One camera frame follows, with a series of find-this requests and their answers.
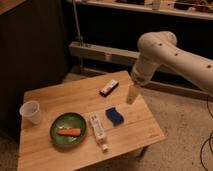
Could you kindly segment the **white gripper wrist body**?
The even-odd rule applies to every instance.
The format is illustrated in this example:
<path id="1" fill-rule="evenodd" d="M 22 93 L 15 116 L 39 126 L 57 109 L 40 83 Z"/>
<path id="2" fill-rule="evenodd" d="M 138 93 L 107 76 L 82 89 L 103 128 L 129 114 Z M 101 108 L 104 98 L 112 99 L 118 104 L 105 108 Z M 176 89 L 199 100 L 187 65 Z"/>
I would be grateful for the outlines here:
<path id="1" fill-rule="evenodd" d="M 158 68 L 158 64 L 143 56 L 140 56 L 131 71 L 131 78 L 135 84 L 140 86 L 147 85 Z"/>

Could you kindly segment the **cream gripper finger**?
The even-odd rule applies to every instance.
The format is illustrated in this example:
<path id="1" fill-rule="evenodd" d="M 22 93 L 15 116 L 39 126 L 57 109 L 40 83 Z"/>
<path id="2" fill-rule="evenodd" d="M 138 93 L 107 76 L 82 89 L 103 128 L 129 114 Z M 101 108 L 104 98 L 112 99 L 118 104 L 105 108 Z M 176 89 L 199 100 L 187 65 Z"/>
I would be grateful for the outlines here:
<path id="1" fill-rule="evenodd" d="M 129 89 L 128 89 L 128 94 L 127 94 L 127 98 L 126 98 L 126 102 L 128 104 L 133 104 L 135 99 L 137 98 L 137 96 L 140 93 L 140 87 L 138 85 L 130 85 Z"/>

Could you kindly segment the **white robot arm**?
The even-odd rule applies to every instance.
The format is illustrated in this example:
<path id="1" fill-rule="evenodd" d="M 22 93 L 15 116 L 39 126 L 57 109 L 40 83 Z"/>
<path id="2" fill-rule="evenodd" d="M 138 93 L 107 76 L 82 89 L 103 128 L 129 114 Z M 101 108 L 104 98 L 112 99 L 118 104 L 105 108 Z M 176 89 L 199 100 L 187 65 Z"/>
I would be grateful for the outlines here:
<path id="1" fill-rule="evenodd" d="M 131 71 L 136 85 L 147 85 L 155 71 L 164 65 L 213 97 L 213 60 L 178 48 L 174 33 L 145 33 L 138 39 L 137 46 L 139 57 Z"/>

